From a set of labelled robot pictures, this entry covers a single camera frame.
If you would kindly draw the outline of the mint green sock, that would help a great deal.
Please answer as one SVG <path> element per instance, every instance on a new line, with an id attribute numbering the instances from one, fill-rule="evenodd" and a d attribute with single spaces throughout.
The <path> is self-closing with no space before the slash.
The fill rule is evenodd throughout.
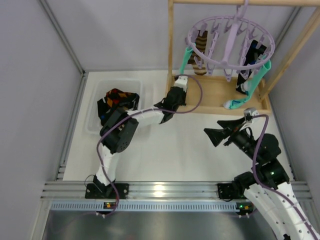
<path id="1" fill-rule="evenodd" d="M 223 107 L 228 110 L 238 109 L 247 103 L 253 96 L 256 88 L 265 74 L 271 69 L 272 63 L 268 60 L 264 65 L 261 66 L 260 70 L 253 76 L 252 79 L 247 80 L 242 84 L 242 90 L 244 90 L 246 97 L 240 99 L 228 100 L 223 104 Z"/>
<path id="2" fill-rule="evenodd" d="M 179 74 L 180 75 L 184 74 L 186 65 L 188 64 L 188 61 L 189 61 L 190 57 L 192 56 L 192 53 L 193 53 L 193 48 L 192 47 L 188 46 L 188 47 L 185 48 L 183 59 L 182 59 L 182 63 L 181 63 L 181 66 L 179 68 Z"/>

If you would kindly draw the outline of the black blue sport sock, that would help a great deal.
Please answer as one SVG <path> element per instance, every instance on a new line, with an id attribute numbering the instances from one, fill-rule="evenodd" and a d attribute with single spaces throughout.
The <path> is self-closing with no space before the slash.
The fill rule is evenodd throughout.
<path id="1" fill-rule="evenodd" d="M 116 109 L 137 110 L 140 96 L 137 93 L 109 91 L 97 101 L 98 117 L 103 126 Z"/>

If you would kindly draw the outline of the red yellow black argyle sock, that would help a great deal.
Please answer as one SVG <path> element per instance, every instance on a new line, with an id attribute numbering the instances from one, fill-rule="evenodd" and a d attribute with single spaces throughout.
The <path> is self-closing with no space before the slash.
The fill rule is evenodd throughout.
<path id="1" fill-rule="evenodd" d="M 131 109 L 136 95 L 131 92 L 123 92 L 117 88 L 109 90 L 105 95 L 105 102 L 110 108 Z"/>

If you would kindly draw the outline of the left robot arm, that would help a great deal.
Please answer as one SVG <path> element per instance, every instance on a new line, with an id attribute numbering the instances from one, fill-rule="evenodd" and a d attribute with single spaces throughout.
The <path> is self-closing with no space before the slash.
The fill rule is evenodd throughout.
<path id="1" fill-rule="evenodd" d="M 99 168 L 92 183 L 86 187 L 89 193 L 103 198 L 118 192 L 115 180 L 120 154 L 128 148 L 139 128 L 161 125 L 171 120 L 178 108 L 185 105 L 187 89 L 185 85 L 174 85 L 160 102 L 142 110 L 136 108 L 132 93 L 117 89 L 110 91 L 104 100 L 98 101 L 102 108 L 102 128 L 96 146 Z"/>

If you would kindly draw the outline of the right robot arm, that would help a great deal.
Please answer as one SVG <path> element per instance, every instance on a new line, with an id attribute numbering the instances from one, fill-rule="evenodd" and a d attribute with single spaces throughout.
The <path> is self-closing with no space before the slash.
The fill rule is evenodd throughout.
<path id="1" fill-rule="evenodd" d="M 219 120 L 220 129 L 204 132 L 217 147 L 235 145 L 252 160 L 250 171 L 231 183 L 219 183 L 218 197 L 224 201 L 249 200 L 263 216 L 278 240 L 318 240 L 320 234 L 304 213 L 290 178 L 278 161 L 279 142 L 266 133 L 269 117 L 264 114 L 236 120 Z"/>

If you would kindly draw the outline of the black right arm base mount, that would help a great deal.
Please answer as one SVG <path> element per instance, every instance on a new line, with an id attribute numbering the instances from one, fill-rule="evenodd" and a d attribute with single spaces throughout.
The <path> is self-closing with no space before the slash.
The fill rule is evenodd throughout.
<path id="1" fill-rule="evenodd" d="M 225 202 L 245 199 L 242 189 L 233 183 L 218 183 L 217 190 L 219 199 Z"/>

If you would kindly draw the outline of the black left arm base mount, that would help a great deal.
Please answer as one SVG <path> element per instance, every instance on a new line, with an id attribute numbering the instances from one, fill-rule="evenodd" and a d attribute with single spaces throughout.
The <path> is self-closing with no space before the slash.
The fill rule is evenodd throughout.
<path id="1" fill-rule="evenodd" d="M 118 196 L 120 200 L 126 199 L 129 194 L 129 184 L 128 183 L 115 183 L 115 188 L 117 189 Z M 117 199 L 117 194 L 115 189 L 111 186 L 97 187 L 94 183 L 89 183 L 86 186 L 85 196 L 86 199 Z"/>

